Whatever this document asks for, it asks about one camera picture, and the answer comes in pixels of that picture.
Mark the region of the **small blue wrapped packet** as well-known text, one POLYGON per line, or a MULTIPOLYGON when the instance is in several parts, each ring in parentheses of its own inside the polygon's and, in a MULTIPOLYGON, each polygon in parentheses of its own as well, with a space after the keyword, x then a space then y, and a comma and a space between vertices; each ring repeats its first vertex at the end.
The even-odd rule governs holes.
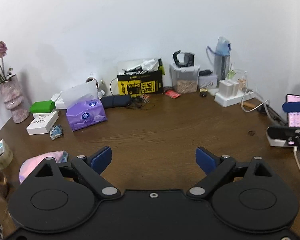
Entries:
POLYGON ((63 135, 63 129, 61 125, 55 125, 50 129, 50 139, 55 140, 63 135))

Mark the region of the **purple tissue pack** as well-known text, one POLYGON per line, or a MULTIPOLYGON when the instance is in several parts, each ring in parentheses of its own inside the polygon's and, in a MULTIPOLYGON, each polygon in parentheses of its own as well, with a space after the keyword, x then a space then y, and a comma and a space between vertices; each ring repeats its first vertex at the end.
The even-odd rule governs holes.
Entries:
POLYGON ((84 129, 108 120, 99 98, 79 100, 66 110, 66 118, 72 131, 84 129))

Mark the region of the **white phone stand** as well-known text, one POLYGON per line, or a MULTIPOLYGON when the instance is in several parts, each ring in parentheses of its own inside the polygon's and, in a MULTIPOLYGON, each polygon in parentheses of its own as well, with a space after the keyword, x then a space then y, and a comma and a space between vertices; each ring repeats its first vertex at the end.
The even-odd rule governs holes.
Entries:
POLYGON ((267 128, 266 137, 271 147, 293 147, 293 136, 298 127, 270 126, 267 128))

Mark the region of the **white flat box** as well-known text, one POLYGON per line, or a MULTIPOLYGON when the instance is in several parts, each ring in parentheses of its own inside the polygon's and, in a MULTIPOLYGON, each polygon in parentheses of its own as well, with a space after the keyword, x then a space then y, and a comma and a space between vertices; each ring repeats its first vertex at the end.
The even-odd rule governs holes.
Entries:
POLYGON ((29 135, 47 134, 58 117, 57 112, 39 114, 32 120, 26 130, 29 135))

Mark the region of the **dark blue pouch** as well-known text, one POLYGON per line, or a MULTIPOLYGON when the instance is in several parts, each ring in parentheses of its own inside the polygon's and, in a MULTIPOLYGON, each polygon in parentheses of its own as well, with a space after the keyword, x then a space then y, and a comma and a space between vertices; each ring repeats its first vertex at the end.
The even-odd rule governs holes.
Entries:
POLYGON ((101 98, 104 109, 128 107, 132 103, 130 95, 112 95, 101 98))

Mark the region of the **green box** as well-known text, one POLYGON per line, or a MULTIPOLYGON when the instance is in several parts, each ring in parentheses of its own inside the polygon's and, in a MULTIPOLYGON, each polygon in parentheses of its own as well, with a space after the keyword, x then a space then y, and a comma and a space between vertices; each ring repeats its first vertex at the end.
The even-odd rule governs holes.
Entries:
POLYGON ((31 113, 51 113, 55 109, 55 102, 52 100, 37 101, 30 107, 31 113))

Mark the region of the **white power strip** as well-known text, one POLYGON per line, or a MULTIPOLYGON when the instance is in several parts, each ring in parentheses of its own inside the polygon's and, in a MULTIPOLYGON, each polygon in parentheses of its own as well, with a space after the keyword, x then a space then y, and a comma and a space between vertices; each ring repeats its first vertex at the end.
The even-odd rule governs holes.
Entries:
POLYGON ((255 98, 254 92, 247 92, 246 94, 242 91, 238 91, 236 96, 230 96, 228 98, 224 97, 220 93, 216 93, 215 102, 218 103, 222 107, 229 107, 232 105, 240 104, 241 100, 247 101, 255 98))

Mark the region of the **white charger plugs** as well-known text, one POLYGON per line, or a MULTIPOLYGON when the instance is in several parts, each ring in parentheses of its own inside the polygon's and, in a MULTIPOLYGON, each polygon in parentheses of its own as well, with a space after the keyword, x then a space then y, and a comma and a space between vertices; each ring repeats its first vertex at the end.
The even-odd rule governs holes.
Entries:
POLYGON ((232 80, 221 80, 219 82, 219 94, 222 96, 229 98, 231 96, 236 96, 239 90, 239 82, 232 80))

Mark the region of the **small white box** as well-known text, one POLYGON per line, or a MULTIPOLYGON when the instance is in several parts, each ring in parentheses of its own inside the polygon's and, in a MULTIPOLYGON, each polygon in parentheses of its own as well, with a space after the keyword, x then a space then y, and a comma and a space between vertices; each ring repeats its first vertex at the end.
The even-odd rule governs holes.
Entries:
POLYGON ((200 75, 198 77, 198 87, 206 89, 217 88, 217 75, 200 75))

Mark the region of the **red packet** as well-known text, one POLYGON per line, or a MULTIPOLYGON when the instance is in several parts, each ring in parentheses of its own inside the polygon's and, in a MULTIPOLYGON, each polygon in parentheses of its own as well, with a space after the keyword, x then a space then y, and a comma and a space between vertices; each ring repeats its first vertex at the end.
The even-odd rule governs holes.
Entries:
POLYGON ((172 89, 167 90, 164 94, 165 94, 166 96, 169 96, 169 97, 172 98, 172 99, 176 99, 176 98, 178 98, 179 96, 181 96, 181 94, 175 92, 175 91, 172 90, 172 89))

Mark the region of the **tape roll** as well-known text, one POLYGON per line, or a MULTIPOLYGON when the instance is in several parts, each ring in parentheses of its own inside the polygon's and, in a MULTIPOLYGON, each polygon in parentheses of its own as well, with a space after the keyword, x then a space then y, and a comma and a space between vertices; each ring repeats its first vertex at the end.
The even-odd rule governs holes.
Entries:
POLYGON ((0 170, 7 168, 13 160, 13 152, 4 139, 0 140, 0 170))

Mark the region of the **smartphone with pink screen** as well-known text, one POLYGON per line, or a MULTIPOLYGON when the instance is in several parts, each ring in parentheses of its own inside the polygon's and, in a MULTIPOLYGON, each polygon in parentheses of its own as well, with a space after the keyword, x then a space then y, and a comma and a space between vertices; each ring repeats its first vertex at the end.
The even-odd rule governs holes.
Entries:
MULTIPOLYGON (((294 94, 287 94, 286 102, 300 102, 300 96, 294 94)), ((287 117, 289 127, 300 127, 300 112, 288 113, 287 117)))

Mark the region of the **clear plastic food container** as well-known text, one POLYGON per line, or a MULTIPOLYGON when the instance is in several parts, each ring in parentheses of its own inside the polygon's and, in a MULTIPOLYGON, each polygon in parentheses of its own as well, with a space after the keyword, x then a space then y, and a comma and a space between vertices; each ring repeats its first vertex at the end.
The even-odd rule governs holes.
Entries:
POLYGON ((195 93, 198 89, 200 66, 178 67, 170 64, 173 89, 179 94, 195 93))

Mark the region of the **pink ceramic vase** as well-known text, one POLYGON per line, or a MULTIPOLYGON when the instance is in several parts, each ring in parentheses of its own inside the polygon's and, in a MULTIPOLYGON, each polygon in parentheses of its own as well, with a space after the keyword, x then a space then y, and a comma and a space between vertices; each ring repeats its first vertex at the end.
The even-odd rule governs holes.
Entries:
POLYGON ((16 75, 11 76, 6 82, 0 84, 0 92, 5 108, 11 112, 12 119, 19 124, 29 116, 29 108, 16 75))

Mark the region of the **blue water bottle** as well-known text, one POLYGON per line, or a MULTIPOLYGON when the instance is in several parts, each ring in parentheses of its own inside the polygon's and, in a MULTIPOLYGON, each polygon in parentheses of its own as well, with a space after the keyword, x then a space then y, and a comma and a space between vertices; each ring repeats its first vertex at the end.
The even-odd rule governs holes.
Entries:
POLYGON ((231 43, 227 38, 219 37, 215 50, 210 46, 206 47, 208 59, 210 55, 213 56, 213 73, 217 76, 217 83, 224 80, 230 70, 230 54, 231 43))

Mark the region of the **black yellow cardboard box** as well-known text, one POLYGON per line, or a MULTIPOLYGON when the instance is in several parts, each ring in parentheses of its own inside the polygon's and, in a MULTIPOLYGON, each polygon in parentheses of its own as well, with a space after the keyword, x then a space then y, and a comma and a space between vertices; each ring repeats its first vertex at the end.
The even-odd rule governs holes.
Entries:
POLYGON ((161 58, 121 61, 117 64, 119 94, 136 97, 162 93, 164 75, 161 58))

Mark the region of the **black watch on stand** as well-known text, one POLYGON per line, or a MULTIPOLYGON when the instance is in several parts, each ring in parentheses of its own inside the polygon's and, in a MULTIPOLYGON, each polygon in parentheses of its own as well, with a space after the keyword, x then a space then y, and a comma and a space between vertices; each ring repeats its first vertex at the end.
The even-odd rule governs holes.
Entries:
POLYGON ((175 51, 173 53, 172 59, 174 60, 174 63, 179 68, 184 67, 192 67, 194 66, 194 54, 193 53, 185 53, 181 50, 175 51), (179 60, 179 55, 183 55, 183 60, 179 60))

